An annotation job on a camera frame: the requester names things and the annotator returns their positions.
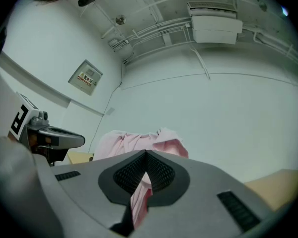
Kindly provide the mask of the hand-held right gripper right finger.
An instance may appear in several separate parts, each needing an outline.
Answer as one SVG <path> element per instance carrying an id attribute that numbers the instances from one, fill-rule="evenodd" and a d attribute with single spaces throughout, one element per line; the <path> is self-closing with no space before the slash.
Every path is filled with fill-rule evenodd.
<path id="1" fill-rule="evenodd" d="M 271 238 L 284 210 L 202 162 L 147 151 L 153 194 L 135 238 Z"/>

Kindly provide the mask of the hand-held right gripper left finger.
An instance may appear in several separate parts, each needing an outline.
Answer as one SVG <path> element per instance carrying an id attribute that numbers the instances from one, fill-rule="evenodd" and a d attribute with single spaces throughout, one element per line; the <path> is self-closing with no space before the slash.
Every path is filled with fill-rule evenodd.
<path id="1" fill-rule="evenodd" d="M 135 229 L 131 197 L 145 174 L 145 150 L 52 168 L 65 238 L 147 238 Z"/>

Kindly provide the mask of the pink garment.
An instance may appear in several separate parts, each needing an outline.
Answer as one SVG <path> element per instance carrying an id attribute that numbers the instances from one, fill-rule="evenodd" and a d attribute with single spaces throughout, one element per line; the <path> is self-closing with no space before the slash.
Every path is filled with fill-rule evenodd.
<path id="1" fill-rule="evenodd" d="M 182 138 L 168 128 L 162 127 L 157 132 L 139 134 L 126 131 L 111 131 L 100 139 L 94 152 L 93 160 L 101 160 L 136 150 L 156 150 L 188 158 Z M 152 196 L 151 181 L 145 174 L 131 197 L 131 210 L 134 228 L 137 229 L 148 213 L 147 201 Z"/>

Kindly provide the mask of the small wooden desk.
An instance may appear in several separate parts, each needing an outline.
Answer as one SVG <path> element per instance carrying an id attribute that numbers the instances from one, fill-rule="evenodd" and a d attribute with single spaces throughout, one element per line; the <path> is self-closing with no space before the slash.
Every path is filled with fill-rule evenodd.
<path id="1" fill-rule="evenodd" d="M 86 163 L 93 160 L 94 154 L 92 153 L 84 153 L 84 152 L 75 152 L 68 151 L 67 157 L 71 164 L 80 164 Z"/>

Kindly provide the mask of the grey electrical panel box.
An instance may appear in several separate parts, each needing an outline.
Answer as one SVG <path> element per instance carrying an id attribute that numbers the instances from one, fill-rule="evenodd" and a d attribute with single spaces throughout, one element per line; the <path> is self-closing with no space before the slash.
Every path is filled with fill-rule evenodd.
<path id="1" fill-rule="evenodd" d="M 92 95 L 103 73 L 92 63 L 85 60 L 76 69 L 68 83 L 87 95 Z"/>

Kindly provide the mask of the large wooden desk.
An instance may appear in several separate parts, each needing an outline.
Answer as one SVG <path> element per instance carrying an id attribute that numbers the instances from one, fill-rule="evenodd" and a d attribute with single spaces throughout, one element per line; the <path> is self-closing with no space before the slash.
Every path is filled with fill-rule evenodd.
<path id="1" fill-rule="evenodd" d="M 268 176 L 246 182 L 267 205 L 277 211 L 298 196 L 298 170 L 281 169 Z"/>

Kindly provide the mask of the white ceiling pipe bundle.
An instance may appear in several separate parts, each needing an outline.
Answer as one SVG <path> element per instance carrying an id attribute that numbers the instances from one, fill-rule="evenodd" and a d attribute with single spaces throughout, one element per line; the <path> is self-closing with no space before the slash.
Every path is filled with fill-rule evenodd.
<path id="1" fill-rule="evenodd" d="M 182 17 L 149 26 L 139 32 L 132 30 L 132 34 L 130 36 L 122 38 L 121 40 L 113 39 L 109 41 L 108 46 L 114 52 L 122 49 L 126 45 L 129 45 L 131 49 L 133 49 L 134 46 L 142 44 L 145 41 L 174 33 L 176 30 L 186 27 L 186 24 L 190 24 L 190 22 L 191 17 Z"/>
<path id="2" fill-rule="evenodd" d="M 244 26 L 243 30 L 252 33 L 255 43 L 271 48 L 298 64 L 298 51 L 294 48 L 293 44 L 288 44 L 260 28 Z"/>

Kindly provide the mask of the white ceiling air conditioner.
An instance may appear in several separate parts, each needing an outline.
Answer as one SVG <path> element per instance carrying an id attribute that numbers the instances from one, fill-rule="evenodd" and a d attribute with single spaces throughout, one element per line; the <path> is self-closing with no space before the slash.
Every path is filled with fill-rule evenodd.
<path id="1" fill-rule="evenodd" d="M 237 18 L 236 8 L 217 1 L 189 1 L 187 8 L 196 43 L 236 43 L 242 33 L 243 22 Z"/>

